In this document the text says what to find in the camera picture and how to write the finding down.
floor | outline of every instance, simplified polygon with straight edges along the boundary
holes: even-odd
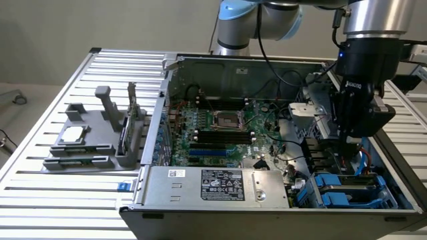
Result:
[[[15,144],[22,141],[61,88],[59,85],[0,83],[0,93],[19,89],[27,101],[25,105],[15,105],[11,102],[0,105],[0,129],[6,132]],[[7,158],[0,152],[0,167]]]

motherboard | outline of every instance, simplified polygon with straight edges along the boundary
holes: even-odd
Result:
[[[285,146],[278,141],[278,119],[273,114],[278,109],[285,107],[254,100],[174,103],[169,110],[170,166],[282,171]]]

power supply label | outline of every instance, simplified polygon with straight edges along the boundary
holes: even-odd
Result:
[[[244,201],[241,171],[202,169],[200,197],[205,201]]]

slotted metal surface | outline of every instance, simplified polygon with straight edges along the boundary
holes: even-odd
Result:
[[[148,114],[153,112],[164,80],[164,55],[106,49],[86,56],[0,170],[0,239],[136,239],[116,210],[130,201],[132,194],[117,193],[116,188],[117,183],[137,177],[137,170],[86,175],[46,175],[38,174],[38,170],[66,120],[63,111],[67,103],[82,103],[86,110],[102,109],[100,100],[93,96],[97,86],[110,87],[112,101],[118,109],[125,109],[128,82],[136,82],[137,103]],[[385,132],[420,179],[427,181],[427,158],[418,144],[427,145],[425,125],[389,88],[385,102],[397,111]],[[382,240],[425,239],[420,234],[427,234],[427,228],[406,234],[397,232]]]

